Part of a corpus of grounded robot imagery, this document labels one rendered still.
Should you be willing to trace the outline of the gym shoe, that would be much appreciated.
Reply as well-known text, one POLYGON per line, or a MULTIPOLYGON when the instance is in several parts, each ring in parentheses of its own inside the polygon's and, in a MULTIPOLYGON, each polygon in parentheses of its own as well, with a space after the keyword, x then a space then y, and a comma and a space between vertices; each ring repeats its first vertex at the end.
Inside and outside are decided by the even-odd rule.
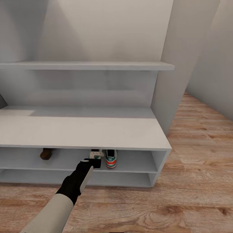
POLYGON ((106 166, 108 168, 113 169, 117 165, 117 154, 118 150, 106 150, 105 157, 106 157, 106 166))
MULTIPOLYGON (((102 152, 102 149, 90 149, 90 152, 91 151, 102 152)), ((95 159, 101 159, 101 157, 100 156, 99 157, 95 156, 95 159)))

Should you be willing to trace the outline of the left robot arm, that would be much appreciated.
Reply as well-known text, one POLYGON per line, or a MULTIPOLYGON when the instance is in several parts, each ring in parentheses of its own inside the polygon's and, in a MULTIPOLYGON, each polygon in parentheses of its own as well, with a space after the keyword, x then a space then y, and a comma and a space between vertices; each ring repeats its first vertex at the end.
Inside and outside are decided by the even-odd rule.
POLYGON ((75 171, 67 176, 41 212, 20 233, 62 233, 70 213, 89 181, 93 170, 101 168, 103 152, 91 151, 89 159, 81 160, 75 171))

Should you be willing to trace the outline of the sandal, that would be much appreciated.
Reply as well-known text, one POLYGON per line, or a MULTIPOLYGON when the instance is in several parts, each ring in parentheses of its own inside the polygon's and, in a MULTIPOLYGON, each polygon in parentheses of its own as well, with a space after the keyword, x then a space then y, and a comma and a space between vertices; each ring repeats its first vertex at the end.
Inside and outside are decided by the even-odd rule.
POLYGON ((52 151, 54 148, 43 148, 43 152, 41 153, 40 157, 43 160, 49 160, 50 157, 52 156, 52 151))

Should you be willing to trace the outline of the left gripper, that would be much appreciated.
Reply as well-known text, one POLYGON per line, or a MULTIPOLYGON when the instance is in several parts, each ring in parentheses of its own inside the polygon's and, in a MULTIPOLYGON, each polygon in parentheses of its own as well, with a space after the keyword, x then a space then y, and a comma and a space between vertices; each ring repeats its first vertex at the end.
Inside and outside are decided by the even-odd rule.
POLYGON ((101 159, 90 159, 94 163, 94 169, 95 168, 101 168, 101 159))

